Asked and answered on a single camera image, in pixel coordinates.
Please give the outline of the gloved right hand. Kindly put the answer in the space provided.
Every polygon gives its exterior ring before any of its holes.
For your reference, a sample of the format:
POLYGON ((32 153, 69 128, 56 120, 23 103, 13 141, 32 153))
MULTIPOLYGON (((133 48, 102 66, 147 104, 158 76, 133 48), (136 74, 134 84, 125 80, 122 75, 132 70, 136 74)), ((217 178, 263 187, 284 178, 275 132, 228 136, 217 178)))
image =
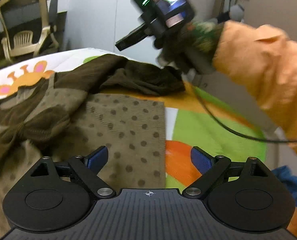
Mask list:
POLYGON ((154 46, 161 49, 157 58, 162 66, 171 63, 185 74, 195 70, 197 74, 214 71, 212 59, 215 55, 224 23, 189 22, 178 32, 157 38, 154 46))

